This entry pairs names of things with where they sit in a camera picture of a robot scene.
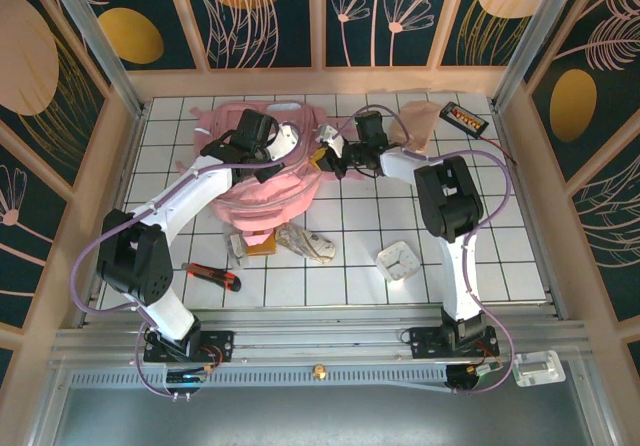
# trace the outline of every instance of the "grid tile surface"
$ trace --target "grid tile surface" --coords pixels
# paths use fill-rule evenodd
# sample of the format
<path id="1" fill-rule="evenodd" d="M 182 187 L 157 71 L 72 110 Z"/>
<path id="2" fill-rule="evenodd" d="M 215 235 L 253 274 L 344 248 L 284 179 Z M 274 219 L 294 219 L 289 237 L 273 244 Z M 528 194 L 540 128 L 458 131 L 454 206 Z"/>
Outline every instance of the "grid tile surface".
<path id="1" fill-rule="evenodd" d="M 126 210 L 130 211 L 178 177 L 176 161 L 194 159 L 193 128 L 189 113 L 228 101 L 273 100 L 274 96 L 226 96 L 156 98 L 140 145 Z M 430 99 L 441 105 L 456 101 L 489 121 L 484 136 L 497 141 L 487 99 L 469 93 L 411 93 L 369 95 L 283 95 L 276 100 L 306 101 L 324 108 L 340 123 L 365 104 L 383 104 L 399 111 L 409 101 Z M 383 113 L 385 129 L 392 118 Z M 474 140 L 440 120 L 429 144 L 432 155 L 461 149 L 497 153 L 492 145 Z M 499 168 L 481 157 L 465 156 L 485 204 L 495 210 L 504 194 Z M 242 281 L 240 292 L 187 276 L 183 262 L 199 262 L 226 268 L 228 265 L 222 222 L 205 208 L 190 221 L 171 245 L 174 279 L 172 288 L 188 308 L 260 308 L 280 306 L 335 306 L 421 304 L 442 301 L 443 268 L 438 241 L 426 230 L 416 192 L 393 178 L 345 179 L 324 182 L 306 213 L 296 224 L 331 240 L 336 257 L 326 265 L 305 260 L 284 248 L 268 257 L 253 257 L 249 268 L 234 271 Z M 422 260 L 422 270 L 402 284 L 386 283 L 376 267 L 377 253 L 396 241 L 405 241 Z M 518 201 L 512 197 L 506 210 L 483 228 L 477 241 L 477 277 L 480 296 L 490 302 L 543 302 L 545 292 L 534 261 Z M 102 288 L 101 308 L 125 302 L 111 288 Z"/>

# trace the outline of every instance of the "gray floor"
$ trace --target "gray floor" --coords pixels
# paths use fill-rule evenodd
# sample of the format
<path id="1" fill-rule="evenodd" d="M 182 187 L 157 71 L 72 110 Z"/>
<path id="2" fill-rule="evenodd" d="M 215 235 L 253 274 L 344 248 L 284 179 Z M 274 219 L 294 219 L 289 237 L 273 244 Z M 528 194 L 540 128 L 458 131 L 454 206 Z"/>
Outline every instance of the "gray floor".
<path id="1" fill-rule="evenodd" d="M 190 403 L 145 390 L 70 391 L 57 446 L 590 444 L 564 383 L 479 396 L 377 387 L 208 389 Z"/>

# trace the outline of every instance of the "red utility knife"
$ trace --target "red utility knife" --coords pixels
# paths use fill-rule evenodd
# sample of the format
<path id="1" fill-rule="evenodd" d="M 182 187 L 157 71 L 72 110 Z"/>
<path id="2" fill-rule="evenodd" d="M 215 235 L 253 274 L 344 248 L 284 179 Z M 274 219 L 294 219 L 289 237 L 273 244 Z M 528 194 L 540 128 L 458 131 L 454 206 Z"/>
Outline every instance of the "red utility knife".
<path id="1" fill-rule="evenodd" d="M 229 291 L 240 291 L 242 286 L 240 278 L 224 269 L 212 268 L 196 263 L 182 263 L 182 269 L 187 271 L 188 274 L 193 274 L 196 278 L 211 281 Z"/>

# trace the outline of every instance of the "black mounting bracket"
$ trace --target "black mounting bracket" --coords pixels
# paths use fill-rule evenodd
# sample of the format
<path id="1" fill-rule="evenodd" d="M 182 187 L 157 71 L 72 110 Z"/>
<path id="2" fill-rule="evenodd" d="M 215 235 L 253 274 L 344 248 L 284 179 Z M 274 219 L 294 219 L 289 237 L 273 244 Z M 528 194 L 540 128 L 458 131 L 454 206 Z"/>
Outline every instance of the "black mounting bracket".
<path id="1" fill-rule="evenodd" d="M 194 351 L 193 356 L 189 358 L 190 363 L 211 363 L 211 354 L 214 355 L 216 361 L 219 359 L 219 352 L 222 352 L 221 363 L 231 361 L 233 354 L 233 339 L 235 333 L 233 331 L 200 331 L 199 346 Z M 145 363 L 176 363 L 178 359 L 171 354 L 167 347 L 158 341 L 157 334 L 150 332 L 148 335 L 147 345 L 144 350 Z"/>
<path id="2" fill-rule="evenodd" d="M 496 330 L 493 326 L 487 326 L 484 334 L 477 337 L 476 341 L 467 343 L 464 347 L 453 350 L 447 342 L 442 326 L 410 328 L 405 332 L 402 341 L 409 344 L 413 359 L 437 359 L 437 358 L 482 358 L 484 351 L 476 345 L 481 341 L 482 345 L 494 356 L 500 355 L 500 347 L 496 338 Z"/>

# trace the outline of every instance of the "beige fabric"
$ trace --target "beige fabric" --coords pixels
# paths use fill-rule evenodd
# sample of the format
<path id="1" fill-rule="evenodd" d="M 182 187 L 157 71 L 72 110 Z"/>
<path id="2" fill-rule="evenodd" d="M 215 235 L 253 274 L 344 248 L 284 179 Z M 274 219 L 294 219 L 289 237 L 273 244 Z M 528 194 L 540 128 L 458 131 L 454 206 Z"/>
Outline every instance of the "beige fabric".
<path id="1" fill-rule="evenodd" d="M 411 101 L 400 110 L 400 119 L 409 131 L 409 143 L 407 148 L 415 153 L 427 152 L 427 144 L 433 136 L 433 131 L 438 123 L 438 115 L 442 106 L 431 101 Z M 398 121 L 391 124 L 391 141 L 404 143 L 406 137 Z"/>

